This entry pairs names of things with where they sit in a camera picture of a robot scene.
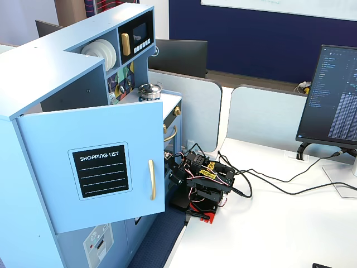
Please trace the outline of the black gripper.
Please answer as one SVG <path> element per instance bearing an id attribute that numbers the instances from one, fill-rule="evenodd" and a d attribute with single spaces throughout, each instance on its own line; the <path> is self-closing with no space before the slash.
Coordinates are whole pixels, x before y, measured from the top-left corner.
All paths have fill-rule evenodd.
<path id="1" fill-rule="evenodd" d="M 181 156 L 181 162 L 179 164 L 175 161 L 175 158 L 166 160 L 166 163 L 168 168 L 172 171 L 169 176 L 170 182 L 168 186 L 180 185 L 183 180 L 193 177 L 190 170 L 191 161 L 184 156 Z"/>

